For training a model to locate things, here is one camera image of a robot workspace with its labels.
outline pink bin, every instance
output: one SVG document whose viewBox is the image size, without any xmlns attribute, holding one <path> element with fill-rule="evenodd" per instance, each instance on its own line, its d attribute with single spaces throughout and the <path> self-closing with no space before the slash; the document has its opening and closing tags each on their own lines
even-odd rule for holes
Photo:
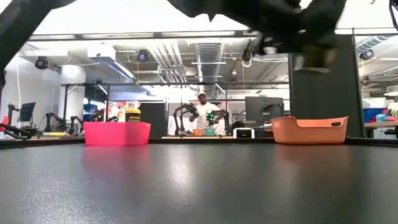
<svg viewBox="0 0 398 224">
<path fill-rule="evenodd" d="M 276 143 L 342 144 L 346 139 L 348 117 L 299 120 L 294 117 L 272 119 Z"/>
<path fill-rule="evenodd" d="M 144 122 L 85 122 L 86 145 L 140 146 L 148 144 L 150 124 Z"/>
</svg>

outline yellow container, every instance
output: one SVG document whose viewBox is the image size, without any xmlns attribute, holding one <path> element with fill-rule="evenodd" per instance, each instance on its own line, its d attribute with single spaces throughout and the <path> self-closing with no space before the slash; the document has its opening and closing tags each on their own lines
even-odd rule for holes
<svg viewBox="0 0 398 224">
<path fill-rule="evenodd" d="M 126 109 L 126 122 L 140 122 L 141 111 L 139 109 Z"/>
</svg>

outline black pillar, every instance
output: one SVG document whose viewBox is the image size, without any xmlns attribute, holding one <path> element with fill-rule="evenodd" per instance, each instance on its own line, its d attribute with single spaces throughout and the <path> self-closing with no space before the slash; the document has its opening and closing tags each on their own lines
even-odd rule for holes
<svg viewBox="0 0 398 224">
<path fill-rule="evenodd" d="M 290 111 L 297 119 L 348 116 L 347 136 L 365 137 L 358 63 L 353 35 L 338 35 L 338 53 L 330 73 L 290 69 Z M 293 68 L 300 56 L 292 55 Z"/>
</svg>

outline black table surface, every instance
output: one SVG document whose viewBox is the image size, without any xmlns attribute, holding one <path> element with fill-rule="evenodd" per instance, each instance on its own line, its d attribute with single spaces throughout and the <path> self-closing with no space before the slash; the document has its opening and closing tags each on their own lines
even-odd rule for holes
<svg viewBox="0 0 398 224">
<path fill-rule="evenodd" d="M 0 223 L 397 223 L 398 151 L 276 144 L 0 151 Z"/>
</svg>

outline white device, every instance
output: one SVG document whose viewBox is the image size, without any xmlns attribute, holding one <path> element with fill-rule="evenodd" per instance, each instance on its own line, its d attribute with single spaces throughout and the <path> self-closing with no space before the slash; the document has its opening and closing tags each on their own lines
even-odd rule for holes
<svg viewBox="0 0 398 224">
<path fill-rule="evenodd" d="M 252 128 L 235 128 L 233 131 L 234 138 L 254 138 L 254 129 Z"/>
</svg>

